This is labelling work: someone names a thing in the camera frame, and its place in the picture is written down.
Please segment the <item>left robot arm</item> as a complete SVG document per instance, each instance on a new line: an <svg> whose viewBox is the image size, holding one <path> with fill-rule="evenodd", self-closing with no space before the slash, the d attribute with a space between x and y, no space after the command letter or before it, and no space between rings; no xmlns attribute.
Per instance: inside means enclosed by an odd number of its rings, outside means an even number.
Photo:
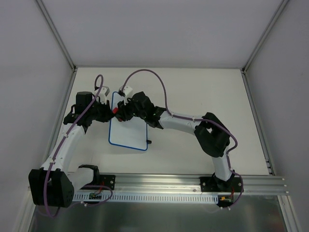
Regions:
<svg viewBox="0 0 309 232"><path fill-rule="evenodd" d="M78 142L92 122L106 123L113 118L108 92L105 88L102 94L88 91L76 94L75 104L64 117L60 141L45 163L28 175L35 205L67 208L76 191L84 186L95 189L100 185L98 166L82 164L72 174L68 174L68 168Z"/></svg>

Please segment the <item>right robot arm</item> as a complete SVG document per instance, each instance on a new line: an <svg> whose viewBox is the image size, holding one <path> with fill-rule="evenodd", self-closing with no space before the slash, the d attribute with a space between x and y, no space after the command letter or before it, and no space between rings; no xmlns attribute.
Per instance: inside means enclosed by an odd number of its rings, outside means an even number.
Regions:
<svg viewBox="0 0 309 232"><path fill-rule="evenodd" d="M172 129L194 135L201 149L212 158L214 174L209 181L212 190L227 192L232 189L235 171L228 158L232 134L213 114L206 113L202 118L178 116L167 108L155 106L144 92L128 96L123 91L118 94L124 99L114 110L118 121L130 121L134 117L142 119L148 126L158 129Z"/></svg>

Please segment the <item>red whiteboard eraser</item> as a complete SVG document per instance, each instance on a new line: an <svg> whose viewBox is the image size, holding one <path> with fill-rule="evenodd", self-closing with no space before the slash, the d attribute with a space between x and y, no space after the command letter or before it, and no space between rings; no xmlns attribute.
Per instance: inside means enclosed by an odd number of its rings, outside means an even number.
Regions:
<svg viewBox="0 0 309 232"><path fill-rule="evenodd" d="M114 115L118 115L119 114L118 111L119 111L119 109L117 107L115 107L112 112L113 112Z"/></svg>

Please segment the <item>blue framed whiteboard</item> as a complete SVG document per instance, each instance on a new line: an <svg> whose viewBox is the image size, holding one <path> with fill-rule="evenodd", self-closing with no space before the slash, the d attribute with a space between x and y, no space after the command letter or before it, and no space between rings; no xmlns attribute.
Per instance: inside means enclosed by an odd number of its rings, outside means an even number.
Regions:
<svg viewBox="0 0 309 232"><path fill-rule="evenodd" d="M148 149L147 124L134 117L129 121L120 122L116 117L110 120L108 141L111 145L146 151Z"/></svg>

